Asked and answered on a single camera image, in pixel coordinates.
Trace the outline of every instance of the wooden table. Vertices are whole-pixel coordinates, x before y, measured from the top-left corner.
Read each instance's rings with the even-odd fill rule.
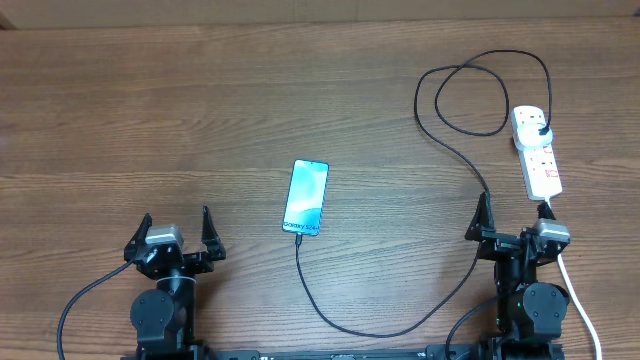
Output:
[[[228,258],[198,284],[201,337],[216,349],[420,348],[443,343],[471,307],[494,295],[492,264],[414,332],[340,333],[309,304],[281,220],[294,159],[327,161],[320,236],[303,270],[334,321],[403,329],[460,281],[476,245],[463,240],[481,187],[421,134],[412,116],[428,69],[488,49],[542,57],[553,79],[554,148],[565,192],[554,210],[573,234],[565,260],[607,358],[640,351],[640,21],[633,18],[167,27],[0,32],[0,358],[53,359],[64,305],[122,264],[149,212],[180,224],[199,248],[209,205]],[[500,74],[511,105],[546,109],[542,70],[518,55],[478,61]],[[497,136],[423,120],[467,154],[493,192],[498,229],[536,218],[510,126]],[[441,97],[470,130],[496,128],[504,98],[489,75],[463,71]],[[556,266],[543,281],[562,284]],[[68,359],[118,359],[135,348],[133,299],[154,283],[128,269],[83,297],[64,332]],[[490,312],[456,342],[494,329]],[[589,359],[575,308],[561,343]]]

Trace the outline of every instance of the blue phone screen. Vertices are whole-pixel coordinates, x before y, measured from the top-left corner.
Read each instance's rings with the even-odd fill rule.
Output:
[[[296,160],[293,164],[282,230],[318,235],[329,164]]]

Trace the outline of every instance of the white power strip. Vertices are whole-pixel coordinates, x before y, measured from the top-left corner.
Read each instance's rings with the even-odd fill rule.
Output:
[[[531,200],[549,199],[562,192],[558,165],[551,147],[551,130],[544,136],[537,132],[545,124],[544,113],[537,107],[518,106],[511,112],[513,140],[518,148],[522,175]]]

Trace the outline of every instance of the white power cord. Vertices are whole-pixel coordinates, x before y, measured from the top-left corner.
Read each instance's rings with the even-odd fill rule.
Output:
[[[546,198],[545,201],[549,205],[549,209],[551,209],[551,201],[549,200],[549,198]],[[596,329],[593,327],[593,324],[591,323],[591,320],[589,319],[587,312],[582,307],[582,304],[580,304],[580,300],[578,300],[578,295],[576,295],[576,291],[573,289],[573,285],[571,284],[571,279],[569,279],[569,273],[567,272],[567,268],[564,266],[564,261],[562,260],[561,254],[558,255],[558,267],[560,268],[560,273],[562,273],[562,278],[564,279],[564,282],[567,285],[567,288],[569,289],[571,300],[573,300],[573,304],[576,306],[576,309],[578,309],[580,316],[582,316],[582,320],[584,320],[584,323],[587,325],[587,328],[589,329],[589,333],[591,333],[591,337],[593,338],[593,344],[595,345],[595,348],[596,348],[596,360],[602,360],[602,348],[600,347],[600,338],[598,337],[598,334],[596,333]]]

